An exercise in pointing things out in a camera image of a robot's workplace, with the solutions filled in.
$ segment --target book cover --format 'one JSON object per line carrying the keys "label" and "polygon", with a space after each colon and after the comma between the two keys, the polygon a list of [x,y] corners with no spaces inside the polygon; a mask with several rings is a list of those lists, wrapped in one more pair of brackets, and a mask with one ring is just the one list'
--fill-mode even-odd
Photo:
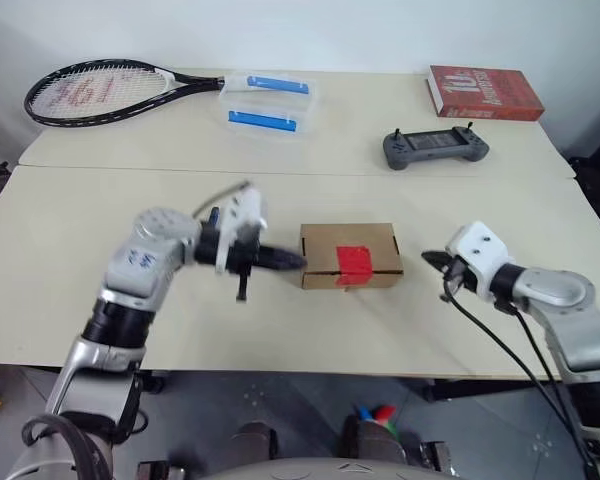
{"label": "book cover", "polygon": [[439,117],[534,121],[544,112],[519,70],[432,65],[427,81]]}

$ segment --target racket frame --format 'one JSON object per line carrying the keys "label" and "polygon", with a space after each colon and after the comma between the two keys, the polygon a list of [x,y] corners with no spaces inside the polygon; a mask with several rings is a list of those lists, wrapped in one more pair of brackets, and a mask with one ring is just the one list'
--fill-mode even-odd
{"label": "racket frame", "polygon": [[[136,103],[129,107],[125,107],[119,110],[115,110],[109,113],[101,113],[98,115],[91,115],[86,117],[75,117],[75,118],[54,118],[45,117],[38,115],[33,111],[33,102],[36,95],[40,90],[58,80],[63,75],[70,74],[81,68],[90,67],[128,67],[128,68],[141,68],[150,72],[159,73],[167,80],[165,91],[162,93],[148,98],[142,102]],[[174,80],[176,82],[184,84],[183,86],[174,88]],[[163,105],[167,102],[171,102],[181,97],[191,95],[200,92],[210,92],[215,90],[221,90],[224,85],[222,77],[194,77],[191,75],[184,75],[178,72],[172,72],[164,68],[156,67],[149,63],[139,62],[137,60],[128,60],[124,58],[108,58],[103,60],[91,60],[88,62],[76,63],[65,68],[56,70],[49,75],[38,81],[27,93],[24,99],[24,109],[27,114],[36,122],[43,125],[49,125],[52,127],[89,127],[92,125],[103,125],[106,123],[118,122],[127,118],[133,117],[147,110],[151,110],[155,107]]]}

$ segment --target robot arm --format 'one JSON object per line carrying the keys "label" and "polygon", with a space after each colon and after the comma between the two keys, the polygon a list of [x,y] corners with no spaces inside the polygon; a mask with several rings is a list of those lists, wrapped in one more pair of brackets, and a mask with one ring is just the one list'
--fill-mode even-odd
{"label": "robot arm", "polygon": [[523,268],[484,224],[461,228],[430,264],[487,302],[515,304],[545,330],[545,339],[579,416],[589,449],[600,455],[600,311],[593,284],[566,271]]}
{"label": "robot arm", "polygon": [[[25,426],[28,448],[7,479],[112,478],[111,448],[134,428],[145,341],[175,272],[194,263],[215,265],[240,276],[238,299],[245,300],[252,266],[304,266],[299,255],[260,245],[265,227],[260,193],[251,187],[209,222],[166,208],[140,214],[109,262],[93,315],[73,342],[45,415]],[[37,423],[46,426],[38,437]]]}

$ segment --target plastic container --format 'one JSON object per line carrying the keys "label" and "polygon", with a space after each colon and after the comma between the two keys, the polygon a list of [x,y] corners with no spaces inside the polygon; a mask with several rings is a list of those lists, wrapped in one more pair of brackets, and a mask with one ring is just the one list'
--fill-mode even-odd
{"label": "plastic container", "polygon": [[219,100],[231,125],[287,135],[308,130],[315,82],[279,73],[233,73],[224,82]]}

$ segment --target red tape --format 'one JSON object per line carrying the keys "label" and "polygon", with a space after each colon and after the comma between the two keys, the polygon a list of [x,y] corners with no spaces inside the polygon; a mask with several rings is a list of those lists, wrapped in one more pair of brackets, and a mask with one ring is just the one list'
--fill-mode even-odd
{"label": "red tape", "polygon": [[336,247],[340,277],[336,285],[365,285],[373,276],[371,252],[367,247]]}

